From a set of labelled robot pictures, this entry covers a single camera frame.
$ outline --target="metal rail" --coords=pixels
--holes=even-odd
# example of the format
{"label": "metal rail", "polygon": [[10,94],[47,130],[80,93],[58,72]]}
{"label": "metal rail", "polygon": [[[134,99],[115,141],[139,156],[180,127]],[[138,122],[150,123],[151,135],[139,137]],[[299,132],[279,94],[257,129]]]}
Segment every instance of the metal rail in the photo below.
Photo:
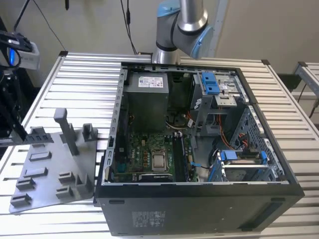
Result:
{"label": "metal rail", "polygon": [[297,65],[295,74],[299,75],[316,97],[319,98],[319,63],[300,62]]}
{"label": "metal rail", "polygon": [[[60,130],[53,119],[57,107],[68,108],[74,128],[91,122],[99,129],[97,163],[107,147],[121,61],[150,62],[150,56],[69,53],[59,57],[23,125],[44,126],[47,132]],[[305,191],[305,197],[275,220],[261,234],[220,235],[218,238],[319,237],[319,133],[306,117],[270,66],[261,61],[181,58],[183,65],[239,67],[246,77],[267,122],[290,167]],[[24,163],[28,146],[9,147],[0,161],[0,236],[14,238],[86,237],[111,238],[100,208],[91,200],[35,209],[10,215],[9,201]],[[169,238],[211,238],[212,235]]]}

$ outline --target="electrical cord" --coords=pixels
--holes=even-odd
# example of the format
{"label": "electrical cord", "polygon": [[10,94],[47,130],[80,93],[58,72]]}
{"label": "electrical cord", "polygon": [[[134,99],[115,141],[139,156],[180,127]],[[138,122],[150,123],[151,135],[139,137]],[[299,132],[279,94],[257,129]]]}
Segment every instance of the electrical cord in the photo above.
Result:
{"label": "electrical cord", "polygon": [[22,6],[22,9],[20,11],[20,14],[19,14],[14,26],[13,26],[13,31],[16,31],[16,28],[18,27],[20,20],[22,18],[22,15],[24,14],[24,11],[25,11],[26,7],[28,6],[29,2],[30,2],[30,0],[25,0],[24,4]]}
{"label": "electrical cord", "polygon": [[225,137],[225,134],[224,134],[224,131],[223,131],[223,126],[222,126],[222,123],[221,123],[221,115],[218,115],[219,116],[219,119],[218,119],[218,122],[219,122],[219,127],[220,127],[220,136],[221,136],[221,139],[223,140],[224,144],[229,147],[230,149],[234,150],[234,148],[232,146],[230,146],[230,144],[228,143],[226,137]]}
{"label": "electrical cord", "polygon": [[172,129],[176,129],[176,130],[181,130],[181,129],[185,129],[186,127],[176,127],[176,125],[171,125],[169,124],[167,121],[165,121],[165,123]]}
{"label": "electrical cord", "polygon": [[50,28],[50,30],[52,31],[53,35],[54,35],[54,36],[56,37],[56,39],[60,42],[60,45],[62,46],[63,50],[65,50],[65,51],[66,51],[66,49],[65,49],[65,47],[63,46],[62,42],[61,42],[61,41],[60,41],[60,39],[57,37],[57,35],[55,34],[55,32],[52,30],[52,28],[51,28],[51,26],[50,26],[50,24],[49,24],[48,20],[47,20],[47,19],[46,19],[46,17],[44,16],[44,14],[43,14],[43,12],[42,12],[41,8],[39,7],[39,5],[36,3],[36,1],[35,1],[35,0],[33,0],[33,2],[34,2],[34,4],[36,5],[36,7],[39,9],[39,11],[40,11],[41,15],[43,16],[43,18],[44,18],[44,20],[45,20],[46,24],[48,25],[48,27],[49,27],[49,28]]}
{"label": "electrical cord", "polygon": [[313,107],[313,109],[311,110],[311,113],[310,113],[310,115],[309,115],[309,118],[311,118],[312,116],[313,116],[313,114],[314,114],[314,112],[315,112],[315,107]]}
{"label": "electrical cord", "polygon": [[299,101],[300,101],[301,95],[303,94],[303,92],[304,92],[306,86],[307,86],[307,84],[305,83],[303,89],[302,89],[301,92],[300,92],[299,98],[298,98],[298,100],[297,100],[298,103],[299,103]]}
{"label": "electrical cord", "polygon": [[204,166],[201,166],[201,168],[204,168],[204,169],[209,169],[209,167],[204,167]]}
{"label": "electrical cord", "polygon": [[214,148],[211,149],[208,155],[208,165],[212,165],[214,162],[214,155],[218,151],[218,148],[214,150]]}
{"label": "electrical cord", "polygon": [[123,17],[124,17],[124,23],[125,23],[126,32],[128,34],[129,40],[131,42],[131,46],[132,46],[133,52],[136,55],[137,51],[135,49],[135,46],[134,46],[132,38],[131,38],[131,29],[130,29],[131,14],[130,14],[130,10],[129,10],[129,1],[127,1],[127,4],[128,4],[128,6],[127,6],[128,9],[127,9],[127,12],[126,12],[127,16],[125,17],[123,1],[121,0],[121,7],[122,7],[122,13],[123,13]]}

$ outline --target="white sticker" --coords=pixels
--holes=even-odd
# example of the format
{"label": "white sticker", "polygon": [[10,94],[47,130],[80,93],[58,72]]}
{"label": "white sticker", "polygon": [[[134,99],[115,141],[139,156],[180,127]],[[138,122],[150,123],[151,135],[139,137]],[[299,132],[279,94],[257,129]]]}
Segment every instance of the white sticker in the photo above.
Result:
{"label": "white sticker", "polygon": [[191,128],[191,126],[193,125],[193,122],[194,121],[192,119],[189,119],[187,126]]}
{"label": "white sticker", "polygon": [[219,87],[223,90],[227,90],[227,86],[226,85],[223,85],[223,84],[220,84]]}
{"label": "white sticker", "polygon": [[163,88],[163,77],[139,77],[139,87]]}

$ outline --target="black cable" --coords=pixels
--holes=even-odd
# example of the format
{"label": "black cable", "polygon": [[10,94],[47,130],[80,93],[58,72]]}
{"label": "black cable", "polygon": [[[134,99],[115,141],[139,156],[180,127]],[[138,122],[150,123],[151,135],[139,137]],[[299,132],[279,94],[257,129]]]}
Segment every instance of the black cable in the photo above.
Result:
{"label": "black cable", "polygon": [[209,154],[208,154],[208,165],[212,165],[213,164],[213,162],[214,162],[214,160],[213,160],[213,153],[215,152],[215,150],[216,150],[216,146],[217,146],[217,143],[219,142],[221,140],[221,137],[220,136],[217,136],[217,137],[215,137],[215,139],[213,140],[213,142],[212,142],[212,149],[211,149],[211,151],[209,152]]}
{"label": "black cable", "polygon": [[19,22],[20,22],[20,20],[22,18],[22,15],[24,14],[24,11],[25,11],[26,7],[28,6],[29,2],[30,2],[30,0],[25,0],[24,4],[22,6],[22,9],[20,11],[20,14],[18,16],[18,19],[16,20],[16,22],[15,22],[15,24],[13,26],[13,31],[16,31],[16,28],[18,27]]}
{"label": "black cable", "polygon": [[303,87],[303,89],[302,89],[301,92],[300,92],[299,98],[298,98],[298,100],[297,100],[298,103],[299,103],[299,101],[300,101],[301,95],[303,94],[303,92],[304,92],[306,86],[307,86],[307,84],[305,84],[305,86]]}
{"label": "black cable", "polygon": [[315,107],[313,107],[313,109],[311,110],[311,113],[310,113],[310,115],[309,115],[309,118],[311,118],[312,116],[313,116],[313,114],[314,114],[314,112],[315,112]]}
{"label": "black cable", "polygon": [[121,0],[121,7],[122,7],[122,12],[123,12],[123,17],[124,17],[124,23],[125,23],[125,28],[126,28],[126,32],[128,34],[128,37],[129,37],[129,40],[131,42],[131,46],[132,46],[132,49],[133,49],[133,52],[134,54],[137,54],[137,51],[135,49],[135,46],[133,44],[133,41],[132,41],[132,38],[131,38],[131,31],[129,31],[129,28],[128,28],[128,24],[126,22],[126,17],[125,17],[125,12],[124,12],[124,7],[123,7],[123,1]]}
{"label": "black cable", "polygon": [[131,35],[131,12],[130,12],[129,0],[127,0],[126,4],[127,4],[126,5],[126,24],[128,25],[128,30],[129,30],[132,48],[134,49],[135,54],[137,54],[136,48],[135,48],[133,41],[132,41],[132,35]]}
{"label": "black cable", "polygon": [[35,0],[33,0],[33,2],[34,2],[34,4],[37,6],[37,8],[39,9],[40,13],[42,14],[42,16],[43,16],[43,18],[44,18],[44,20],[45,20],[45,22],[46,22],[46,24],[48,25],[48,27],[50,28],[50,30],[52,31],[52,33],[54,34],[54,36],[56,37],[56,39],[60,42],[60,44],[61,44],[63,50],[66,51],[66,49],[65,49],[65,47],[63,46],[62,42],[61,42],[60,39],[57,37],[57,35],[55,34],[55,32],[52,30],[52,28],[51,28],[49,22],[47,21],[46,17],[44,16],[43,12],[41,11],[39,5],[36,3]]}

